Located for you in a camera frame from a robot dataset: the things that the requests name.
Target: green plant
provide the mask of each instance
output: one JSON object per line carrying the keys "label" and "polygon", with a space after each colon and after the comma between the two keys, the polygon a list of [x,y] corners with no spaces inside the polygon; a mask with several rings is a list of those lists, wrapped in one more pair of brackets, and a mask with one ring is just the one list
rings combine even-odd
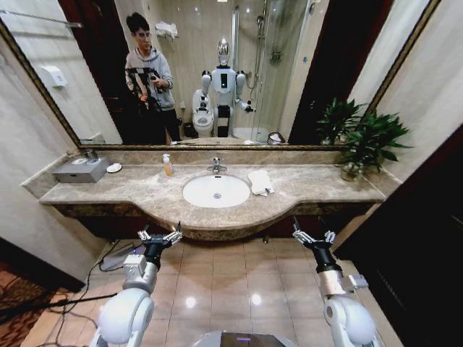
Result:
{"label": "green plant", "polygon": [[355,127],[355,122],[359,118],[355,116],[364,104],[355,105],[355,99],[351,102],[337,101],[333,99],[332,103],[326,106],[322,119],[317,121],[320,125],[317,128],[317,133],[321,140],[328,140],[329,144],[334,144],[334,141],[339,135],[347,134]]}
{"label": "green plant", "polygon": [[397,139],[409,129],[399,122],[397,113],[378,115],[376,110],[367,112],[355,131],[347,134],[346,163],[355,166],[373,165],[380,169],[383,159],[398,161],[396,155],[385,147],[409,148],[397,143]]}

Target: hanging towel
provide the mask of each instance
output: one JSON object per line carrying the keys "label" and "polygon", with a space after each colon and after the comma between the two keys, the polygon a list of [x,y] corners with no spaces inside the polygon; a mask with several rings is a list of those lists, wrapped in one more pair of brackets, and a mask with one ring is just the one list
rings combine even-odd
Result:
{"label": "hanging towel", "polygon": [[168,35],[172,37],[172,40],[179,37],[179,33],[177,31],[177,26],[172,24],[167,24],[165,22],[156,23],[156,35]]}
{"label": "hanging towel", "polygon": [[251,181],[251,192],[255,195],[263,195],[266,197],[268,193],[274,193],[275,190],[272,187],[270,182],[270,177],[268,177],[268,172],[266,170],[256,170],[250,172],[247,177]]}

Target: mirror frame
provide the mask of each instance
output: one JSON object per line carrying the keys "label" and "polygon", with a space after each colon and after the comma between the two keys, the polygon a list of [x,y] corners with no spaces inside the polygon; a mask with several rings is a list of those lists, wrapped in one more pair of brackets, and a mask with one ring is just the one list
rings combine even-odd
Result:
{"label": "mirror frame", "polygon": [[[388,70],[384,80],[382,81],[380,87],[375,93],[371,103],[367,107],[366,111],[370,111],[379,104],[381,98],[386,93],[389,85],[392,83],[392,80],[396,76],[400,67],[407,58],[409,52],[412,50],[413,45],[420,37],[421,32],[425,28],[428,20],[436,10],[437,6],[441,0],[430,0],[426,7],[424,8],[422,14],[420,15],[419,20],[416,22],[412,32],[402,46],[399,54],[395,58],[393,64]],[[12,50],[12,53],[15,55],[18,62],[21,64],[22,68],[26,71],[29,78],[32,80],[33,84],[37,87],[39,93],[45,99],[45,102],[48,104],[50,109],[53,111],[54,115],[58,119],[59,123],[63,126],[66,133],[69,135],[77,149],[79,150],[162,150],[162,151],[172,151],[172,150],[343,150],[346,147],[343,145],[82,145],[80,143],[79,137],[67,121],[64,114],[61,112],[61,109],[56,104],[55,100],[51,97],[50,92],[46,89],[45,85],[35,72],[31,63],[27,60],[26,55],[22,49],[17,44],[13,35],[9,31],[8,27],[4,24],[3,20],[0,18],[0,34],[4,38],[5,42]]]}

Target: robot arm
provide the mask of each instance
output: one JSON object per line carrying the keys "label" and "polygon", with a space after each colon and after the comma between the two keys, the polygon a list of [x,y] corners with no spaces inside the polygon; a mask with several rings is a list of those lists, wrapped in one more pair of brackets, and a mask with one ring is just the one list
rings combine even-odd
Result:
{"label": "robot arm", "polygon": [[124,261],[124,290],[103,306],[90,347],[108,347],[108,343],[127,343],[127,347],[141,345],[154,310],[150,295],[161,267],[161,253],[182,238],[180,222],[176,231],[167,236],[149,235],[148,228],[138,233],[146,247],[145,253],[131,254]]}
{"label": "robot arm", "polygon": [[209,86],[211,85],[211,73],[209,71],[203,71],[201,81],[203,82],[203,87],[201,89],[204,96],[207,96],[209,93]]}
{"label": "robot arm", "polygon": [[237,75],[237,89],[236,89],[237,98],[235,100],[235,103],[242,110],[244,110],[246,112],[252,112],[254,110],[251,108],[251,100],[249,100],[246,103],[241,99],[241,94],[243,93],[243,87],[245,86],[245,83],[246,83],[246,75],[245,75],[245,73],[243,71],[238,72],[238,75]]}
{"label": "robot arm", "polygon": [[326,228],[325,239],[317,240],[301,231],[297,219],[293,220],[293,236],[301,244],[311,249],[317,262],[320,277],[320,292],[326,299],[323,313],[330,325],[335,347],[372,346],[379,347],[373,318],[361,303],[348,297],[356,289],[366,288],[366,280],[361,275],[344,277],[342,269],[329,251],[335,234]]}

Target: soap bottle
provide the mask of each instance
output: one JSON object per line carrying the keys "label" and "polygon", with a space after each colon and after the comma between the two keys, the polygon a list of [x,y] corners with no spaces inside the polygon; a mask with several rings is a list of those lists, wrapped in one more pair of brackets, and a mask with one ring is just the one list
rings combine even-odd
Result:
{"label": "soap bottle", "polygon": [[166,173],[167,176],[172,176],[172,174],[174,173],[172,171],[172,163],[169,158],[170,156],[171,155],[167,153],[162,155],[163,162],[164,162],[164,172]]}

